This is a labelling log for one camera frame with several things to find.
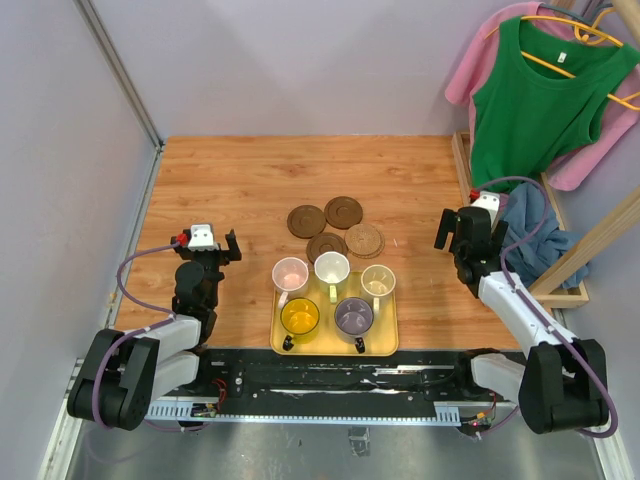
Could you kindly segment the cream cup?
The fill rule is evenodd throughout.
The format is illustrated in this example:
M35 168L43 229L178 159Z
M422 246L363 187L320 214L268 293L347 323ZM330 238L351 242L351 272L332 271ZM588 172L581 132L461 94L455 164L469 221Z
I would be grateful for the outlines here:
M375 264L367 267L360 277L361 297L370 305L374 318L383 313L393 299L397 280L387 266Z

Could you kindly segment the brown coaster bottom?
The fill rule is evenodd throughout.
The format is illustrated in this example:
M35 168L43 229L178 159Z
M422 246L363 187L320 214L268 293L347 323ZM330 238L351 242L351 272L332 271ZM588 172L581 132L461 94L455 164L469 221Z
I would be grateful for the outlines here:
M331 232L322 232L312 237L306 247L306 255L311 263L327 252L337 252L346 256L348 247L342 237Z

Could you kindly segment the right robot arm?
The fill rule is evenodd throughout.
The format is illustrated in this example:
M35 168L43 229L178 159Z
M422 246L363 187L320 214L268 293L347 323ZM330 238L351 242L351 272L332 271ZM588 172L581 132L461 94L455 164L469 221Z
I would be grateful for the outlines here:
M507 326L525 356L518 363L491 348L461 353L452 377L455 392L474 400L493 391L515 403L537 434L613 435L618 413L607 388L603 347L559 324L508 269L500 254L506 228L479 206L446 209L441 216L435 248L449 250L460 282Z

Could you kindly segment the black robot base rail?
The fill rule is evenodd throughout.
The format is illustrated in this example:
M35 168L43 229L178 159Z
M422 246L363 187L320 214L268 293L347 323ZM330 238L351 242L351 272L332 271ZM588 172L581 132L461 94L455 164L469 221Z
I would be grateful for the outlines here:
M284 356L208 349L196 380L154 401L147 420L453 426L493 423L511 402L454 377L455 350L389 357Z

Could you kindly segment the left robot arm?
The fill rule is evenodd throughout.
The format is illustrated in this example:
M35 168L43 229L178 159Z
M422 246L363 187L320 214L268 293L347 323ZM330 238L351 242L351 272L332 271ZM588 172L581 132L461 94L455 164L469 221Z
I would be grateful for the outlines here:
M164 248L183 261L174 275L170 307L121 291L164 319L133 330L105 328L95 335L67 398L69 416L104 429L132 431L145 420L151 404L170 391L183 387L200 396L212 388L214 371L196 351L217 320L221 269L242 258L236 234L229 231L219 243L211 225L194 224Z

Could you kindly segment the brown coaster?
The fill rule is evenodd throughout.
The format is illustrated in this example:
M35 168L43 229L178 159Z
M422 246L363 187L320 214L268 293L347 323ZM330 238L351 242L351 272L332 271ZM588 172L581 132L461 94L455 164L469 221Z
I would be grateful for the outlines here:
M311 239L322 233L325 227L324 212L313 205L295 207L287 217L287 228L297 238Z
M311 263L327 252L337 252L346 256L348 247L342 237L331 232L322 232L312 237L306 247L306 255Z
M326 221L334 228L346 230L363 219L361 204L352 197L338 196L329 200L324 208Z

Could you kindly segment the brown coaster top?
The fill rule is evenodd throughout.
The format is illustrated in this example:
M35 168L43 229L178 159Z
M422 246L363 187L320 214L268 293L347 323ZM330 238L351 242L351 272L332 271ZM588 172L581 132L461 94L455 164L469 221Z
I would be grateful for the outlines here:
M324 208L326 221L334 228L346 230L363 219L361 204L352 197L338 196L329 200Z

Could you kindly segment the woven rattan coaster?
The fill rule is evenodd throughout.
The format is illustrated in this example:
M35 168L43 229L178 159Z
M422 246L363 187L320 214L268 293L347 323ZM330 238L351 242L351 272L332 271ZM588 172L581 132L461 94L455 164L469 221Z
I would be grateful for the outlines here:
M349 252L363 259L378 256L385 246L383 234L371 224L360 223L350 227L344 240Z

